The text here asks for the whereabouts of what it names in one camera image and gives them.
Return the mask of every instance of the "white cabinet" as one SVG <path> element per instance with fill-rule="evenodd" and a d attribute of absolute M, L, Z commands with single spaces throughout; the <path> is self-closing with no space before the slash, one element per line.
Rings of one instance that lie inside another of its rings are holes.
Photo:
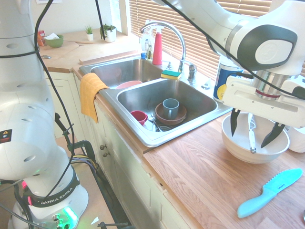
<path fill-rule="evenodd" d="M 125 141 L 106 110 L 95 103 L 98 123 L 86 117 L 97 162 L 137 229 L 190 229 L 164 195 L 167 191 Z"/>
<path fill-rule="evenodd" d="M 76 88 L 75 80 L 73 77 L 73 73 L 53 73 L 51 72 L 51 77 L 54 82 L 54 85 L 65 105 L 70 121 L 73 125 L 74 134 L 79 141 L 86 140 L 86 136 L 84 135 L 84 129 L 87 128 L 85 125 L 85 117 L 81 114 L 81 103 L 78 95 L 78 91 Z M 53 103 L 55 106 L 55 112 L 60 115 L 60 120 L 64 124 L 66 128 L 69 127 L 68 120 L 63 111 L 62 105 L 51 86 L 51 83 L 47 78 L 47 82 L 49 85 L 49 89 L 51 91 L 51 95 L 53 98 Z M 62 130 L 58 127 L 56 123 L 55 125 L 55 136 L 56 138 L 62 137 Z"/>

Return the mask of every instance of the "potted plant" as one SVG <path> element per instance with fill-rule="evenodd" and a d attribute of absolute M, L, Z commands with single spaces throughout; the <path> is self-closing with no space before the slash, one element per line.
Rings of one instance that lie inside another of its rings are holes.
<path fill-rule="evenodd" d="M 116 27 L 113 25 L 104 24 L 104 33 L 106 42 L 114 42 L 116 39 Z M 103 39 L 102 28 L 100 28 L 101 39 Z"/>
<path fill-rule="evenodd" d="M 92 27 L 88 25 L 86 27 L 86 33 L 87 33 L 87 38 L 89 41 L 93 41 L 93 33 L 92 33 Z"/>

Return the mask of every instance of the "green indicator light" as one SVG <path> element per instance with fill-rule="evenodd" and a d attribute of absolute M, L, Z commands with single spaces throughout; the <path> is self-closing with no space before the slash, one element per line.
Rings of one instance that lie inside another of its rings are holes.
<path fill-rule="evenodd" d="M 63 209 L 63 212 L 65 213 L 65 215 L 67 216 L 67 218 L 69 219 L 69 221 L 67 222 L 67 224 L 69 224 L 69 229 L 73 229 L 78 221 L 78 217 L 77 215 L 74 213 L 74 211 L 72 211 L 72 209 L 70 207 L 65 207 Z"/>

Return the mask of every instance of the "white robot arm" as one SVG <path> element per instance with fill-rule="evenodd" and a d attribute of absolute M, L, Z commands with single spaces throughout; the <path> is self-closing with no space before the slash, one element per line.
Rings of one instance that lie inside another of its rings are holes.
<path fill-rule="evenodd" d="M 299 76 L 305 60 L 305 1 L 286 0 L 259 18 L 230 13 L 214 0 L 155 2 L 184 16 L 207 36 L 216 53 L 253 74 L 256 71 L 253 80 L 227 80 L 223 103 L 235 108 L 232 134 L 240 110 L 276 122 L 262 147 L 277 137 L 284 125 L 305 126 L 305 80 Z"/>
<path fill-rule="evenodd" d="M 87 191 L 55 141 L 54 105 L 34 48 L 29 0 L 0 0 L 0 178 L 23 179 L 33 222 L 74 228 L 88 204 Z M 18 203 L 14 212 L 22 216 Z M 14 229 L 28 224 L 12 217 Z"/>

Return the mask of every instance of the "white pot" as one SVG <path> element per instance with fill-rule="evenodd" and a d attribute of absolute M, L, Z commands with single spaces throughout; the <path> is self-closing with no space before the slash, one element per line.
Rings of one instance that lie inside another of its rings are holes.
<path fill-rule="evenodd" d="M 87 34 L 87 38 L 89 41 L 93 41 L 93 33 L 92 34 Z"/>
<path fill-rule="evenodd" d="M 107 37 L 105 38 L 106 42 L 114 42 L 116 39 L 116 30 L 107 30 Z"/>

